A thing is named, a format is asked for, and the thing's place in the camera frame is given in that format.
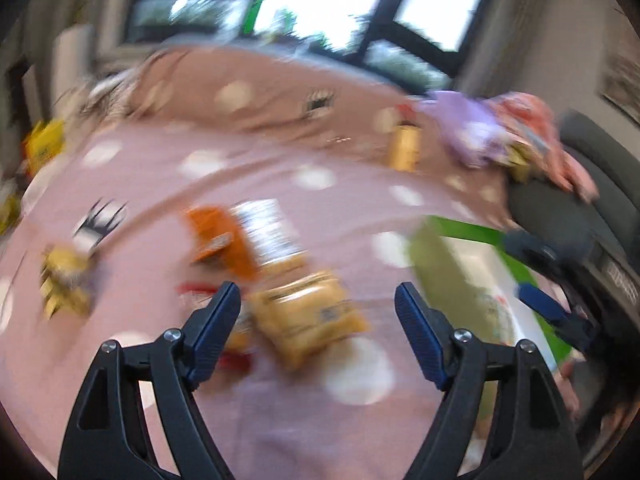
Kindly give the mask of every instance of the purple cloth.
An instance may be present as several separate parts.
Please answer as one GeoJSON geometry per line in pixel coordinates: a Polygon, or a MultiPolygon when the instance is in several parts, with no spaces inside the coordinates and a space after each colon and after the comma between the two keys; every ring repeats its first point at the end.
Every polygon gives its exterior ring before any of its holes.
{"type": "Polygon", "coordinates": [[[440,121],[441,138],[460,162],[482,168],[506,157],[504,130],[483,102],[460,92],[433,94],[436,100],[424,102],[422,110],[440,121]]]}

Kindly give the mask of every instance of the gray chair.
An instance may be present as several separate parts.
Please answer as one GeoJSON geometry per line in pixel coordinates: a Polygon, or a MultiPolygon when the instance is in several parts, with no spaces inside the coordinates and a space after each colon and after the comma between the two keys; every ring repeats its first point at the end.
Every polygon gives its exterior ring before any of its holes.
{"type": "Polygon", "coordinates": [[[640,272],[640,160],[581,113],[569,112],[559,128],[565,150],[589,171],[600,198],[588,205],[549,182],[511,182],[514,220],[573,254],[584,253],[590,233],[596,233],[640,272]]]}

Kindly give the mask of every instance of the black window frame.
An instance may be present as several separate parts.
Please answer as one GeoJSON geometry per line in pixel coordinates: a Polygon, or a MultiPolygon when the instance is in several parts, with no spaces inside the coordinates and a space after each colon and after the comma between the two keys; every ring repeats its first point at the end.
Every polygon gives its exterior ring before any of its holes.
{"type": "MultiPolygon", "coordinates": [[[[132,0],[130,2],[129,14],[126,20],[126,31],[128,31],[131,26],[134,4],[139,1],[141,0],[132,0]]],[[[247,14],[253,11],[255,18],[255,15],[259,12],[261,1],[262,0],[253,0],[252,4],[249,5],[247,14]]],[[[366,56],[369,47],[375,41],[388,41],[390,44],[398,46],[408,54],[412,54],[418,59],[431,65],[434,69],[444,73],[449,77],[450,81],[453,82],[460,74],[463,65],[468,59],[472,46],[478,38],[479,31],[482,28],[482,23],[487,17],[488,9],[492,0],[479,0],[478,6],[476,7],[476,10],[474,11],[474,14],[466,28],[465,35],[463,36],[460,47],[457,51],[442,50],[440,47],[436,46],[436,44],[431,43],[431,41],[422,37],[420,34],[405,27],[401,23],[396,22],[396,15],[402,5],[402,1],[403,0],[379,0],[378,5],[366,26],[366,30],[364,30],[362,40],[354,52],[342,54],[334,50],[325,50],[324,48],[315,45],[312,45],[310,51],[313,54],[339,60],[341,62],[348,63],[351,66],[381,75],[408,93],[425,94],[424,89],[415,88],[410,82],[401,80],[392,73],[388,73],[382,69],[367,64],[366,56]]],[[[168,32],[171,31],[171,25],[167,25],[166,28],[168,32]]],[[[251,23],[248,30],[241,30],[239,37],[255,37],[254,23],[251,23]]]]}

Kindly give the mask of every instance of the bed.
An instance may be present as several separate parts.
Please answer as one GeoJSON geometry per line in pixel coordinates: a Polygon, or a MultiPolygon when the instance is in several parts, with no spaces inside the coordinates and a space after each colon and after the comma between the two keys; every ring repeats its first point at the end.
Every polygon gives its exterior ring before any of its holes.
{"type": "MultiPolygon", "coordinates": [[[[23,439],[55,470],[68,414],[100,343],[148,342],[181,326],[190,266],[185,209],[276,198],[314,269],[340,276],[371,324],[286,373],[255,338],[247,376],[216,371],[196,392],[236,478],[402,478],[440,402],[393,309],[414,279],[405,244],[425,215],[504,227],[504,176],[455,163],[422,114],[415,173],[386,167],[395,107],[410,98],[325,65],[242,48],[178,48],[149,59],[127,118],[101,123],[22,220],[0,260],[0,396],[23,439]],[[69,242],[98,199],[127,204],[100,247],[87,319],[45,320],[42,253],[69,242]]],[[[177,472],[150,384],[141,386],[159,463],[177,472]]]]}

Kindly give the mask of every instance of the wall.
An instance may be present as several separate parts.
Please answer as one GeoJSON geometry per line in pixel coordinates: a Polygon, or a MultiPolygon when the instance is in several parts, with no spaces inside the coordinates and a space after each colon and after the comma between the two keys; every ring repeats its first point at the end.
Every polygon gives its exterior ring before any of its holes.
{"type": "Polygon", "coordinates": [[[578,110],[640,158],[640,127],[598,95],[614,6],[615,0],[548,0],[514,90],[538,95],[556,114],[578,110]]]}

